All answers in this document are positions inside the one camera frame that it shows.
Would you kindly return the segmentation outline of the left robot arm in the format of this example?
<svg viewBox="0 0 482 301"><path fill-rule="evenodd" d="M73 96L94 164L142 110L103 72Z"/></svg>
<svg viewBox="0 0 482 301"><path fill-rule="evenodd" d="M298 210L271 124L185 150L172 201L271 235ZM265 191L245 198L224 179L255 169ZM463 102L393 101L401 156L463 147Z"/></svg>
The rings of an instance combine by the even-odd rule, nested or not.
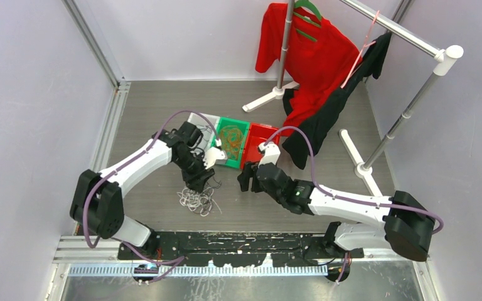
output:
<svg viewBox="0 0 482 301"><path fill-rule="evenodd" d="M129 243L141 258L152 258L158 250L159 236L125 215L123 199L136 184L170 163L181 169L186 187L202 192L215 174L213 166L226 158L220 145L194 154L202 137L196 125L184 122L178 129L155 133L143 147L114 166L100 172L83 171L78 177L70 217L84 231Z"/></svg>

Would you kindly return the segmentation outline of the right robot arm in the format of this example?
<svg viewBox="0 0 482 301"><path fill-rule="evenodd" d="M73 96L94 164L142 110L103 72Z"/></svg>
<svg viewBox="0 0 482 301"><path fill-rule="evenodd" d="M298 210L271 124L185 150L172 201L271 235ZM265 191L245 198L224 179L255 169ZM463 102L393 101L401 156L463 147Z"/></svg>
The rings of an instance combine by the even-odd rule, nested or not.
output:
<svg viewBox="0 0 482 301"><path fill-rule="evenodd" d="M359 248L385 248L423 262L438 219L411 194L393 196L346 193L312 181L292 179L275 164L248 162L237 177L242 192L264 192L294 214L332 216L323 240L327 255L337 258Z"/></svg>

